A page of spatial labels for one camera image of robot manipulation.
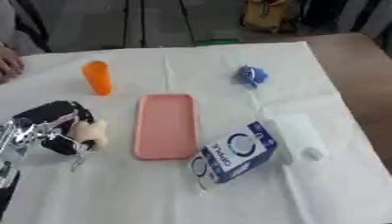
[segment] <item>logo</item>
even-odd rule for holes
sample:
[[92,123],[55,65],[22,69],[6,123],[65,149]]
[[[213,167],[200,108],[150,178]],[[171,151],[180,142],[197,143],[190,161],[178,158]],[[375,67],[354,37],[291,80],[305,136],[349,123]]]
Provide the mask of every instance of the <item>logo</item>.
[[251,137],[242,133],[232,135],[227,140],[227,145],[231,152],[241,158],[249,157],[256,150],[254,140],[252,140]]
[[230,166],[231,161],[225,156],[225,153],[222,151],[221,147],[216,143],[213,145],[213,149],[215,150],[216,155],[223,162],[225,166]]

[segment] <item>cardboard box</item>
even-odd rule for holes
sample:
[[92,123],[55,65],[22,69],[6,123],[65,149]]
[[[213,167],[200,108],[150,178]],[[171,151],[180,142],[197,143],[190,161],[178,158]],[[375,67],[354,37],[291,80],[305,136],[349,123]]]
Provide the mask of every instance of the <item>cardboard box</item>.
[[189,166],[202,185],[211,180],[225,183],[266,162],[276,148],[276,139],[259,122],[252,122],[204,146]]

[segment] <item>orange cup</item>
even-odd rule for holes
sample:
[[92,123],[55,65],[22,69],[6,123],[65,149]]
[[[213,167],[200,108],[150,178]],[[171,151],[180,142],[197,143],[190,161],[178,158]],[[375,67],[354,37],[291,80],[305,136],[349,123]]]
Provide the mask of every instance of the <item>orange cup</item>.
[[84,77],[98,95],[110,94],[110,75],[108,65],[99,60],[93,60],[83,66]]

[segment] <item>pink tray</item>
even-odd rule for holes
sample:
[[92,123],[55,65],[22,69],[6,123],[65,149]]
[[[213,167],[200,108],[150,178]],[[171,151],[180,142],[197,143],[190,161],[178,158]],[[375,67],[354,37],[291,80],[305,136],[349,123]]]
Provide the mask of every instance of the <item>pink tray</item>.
[[196,152],[193,99],[188,94],[149,94],[139,102],[135,155],[140,159],[189,158]]

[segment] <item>beige object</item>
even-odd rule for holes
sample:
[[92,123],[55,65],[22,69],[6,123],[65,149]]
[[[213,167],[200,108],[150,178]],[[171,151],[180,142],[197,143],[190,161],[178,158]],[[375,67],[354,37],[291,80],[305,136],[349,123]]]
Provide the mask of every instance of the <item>beige object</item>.
[[73,139],[78,143],[94,140],[97,147],[105,147],[108,144],[108,139],[105,135],[107,126],[104,120],[98,120],[91,124],[84,121],[78,122],[73,127]]
[[268,9],[264,9],[263,1],[247,2],[243,23],[246,27],[256,30],[279,29],[287,6],[287,1],[276,1],[270,4]]

